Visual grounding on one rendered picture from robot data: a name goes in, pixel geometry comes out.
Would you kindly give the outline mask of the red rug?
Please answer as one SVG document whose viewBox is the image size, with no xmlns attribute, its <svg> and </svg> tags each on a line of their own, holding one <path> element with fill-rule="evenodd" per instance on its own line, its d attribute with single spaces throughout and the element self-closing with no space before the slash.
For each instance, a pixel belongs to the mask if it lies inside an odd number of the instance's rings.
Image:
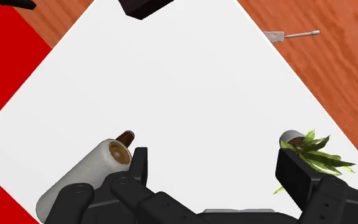
<svg viewBox="0 0 358 224">
<path fill-rule="evenodd" d="M 51 48 L 11 6 L 0 5 L 0 110 Z M 0 187 L 0 224 L 36 224 Z"/>
</svg>

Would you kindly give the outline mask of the white paper towel roll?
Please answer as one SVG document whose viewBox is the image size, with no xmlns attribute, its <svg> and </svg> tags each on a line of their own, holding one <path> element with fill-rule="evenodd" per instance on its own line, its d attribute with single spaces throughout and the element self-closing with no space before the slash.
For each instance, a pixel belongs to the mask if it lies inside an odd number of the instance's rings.
<svg viewBox="0 0 358 224">
<path fill-rule="evenodd" d="M 73 183 L 88 183 L 94 189 L 100 187 L 107 175 L 127 171 L 132 155 L 128 147 L 135 134 L 127 130 L 116 139 L 106 139 L 80 160 L 70 171 L 50 187 L 36 204 L 36 215 L 45 222 L 57 195 L 63 187 Z"/>
</svg>

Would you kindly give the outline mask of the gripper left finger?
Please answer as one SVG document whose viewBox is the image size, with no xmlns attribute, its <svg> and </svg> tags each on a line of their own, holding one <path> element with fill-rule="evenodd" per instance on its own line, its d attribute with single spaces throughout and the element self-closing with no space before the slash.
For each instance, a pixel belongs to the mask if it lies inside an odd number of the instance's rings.
<svg viewBox="0 0 358 224">
<path fill-rule="evenodd" d="M 107 190 L 127 207 L 138 224 L 207 224 L 199 215 L 165 192 L 146 187 L 148 149 L 135 149 L 128 171 L 107 176 Z M 45 224 L 81 224 L 95 196 L 88 183 L 73 183 L 59 191 Z"/>
</svg>

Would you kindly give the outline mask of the green plant in white pot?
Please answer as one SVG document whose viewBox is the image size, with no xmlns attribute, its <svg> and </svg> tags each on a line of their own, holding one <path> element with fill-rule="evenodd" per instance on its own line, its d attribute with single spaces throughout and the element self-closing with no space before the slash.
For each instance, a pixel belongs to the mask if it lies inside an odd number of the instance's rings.
<svg viewBox="0 0 358 224">
<path fill-rule="evenodd" d="M 317 172 L 340 176 L 337 169 L 341 167 L 354 173 L 351 169 L 354 163 L 345 162 L 339 155 L 331 155 L 320 151 L 329 141 L 330 136 L 320 139 L 315 138 L 315 130 L 302 134 L 297 130 L 287 130 L 279 138 L 279 146 L 295 152 L 295 154 Z"/>
</svg>

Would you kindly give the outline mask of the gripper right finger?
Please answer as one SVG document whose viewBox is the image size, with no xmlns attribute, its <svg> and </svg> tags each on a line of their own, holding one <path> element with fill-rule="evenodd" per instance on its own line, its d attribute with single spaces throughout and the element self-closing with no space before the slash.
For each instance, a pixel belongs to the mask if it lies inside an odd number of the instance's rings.
<svg viewBox="0 0 358 224">
<path fill-rule="evenodd" d="M 275 176 L 302 214 L 297 224 L 358 224 L 358 190 L 279 149 Z"/>
</svg>

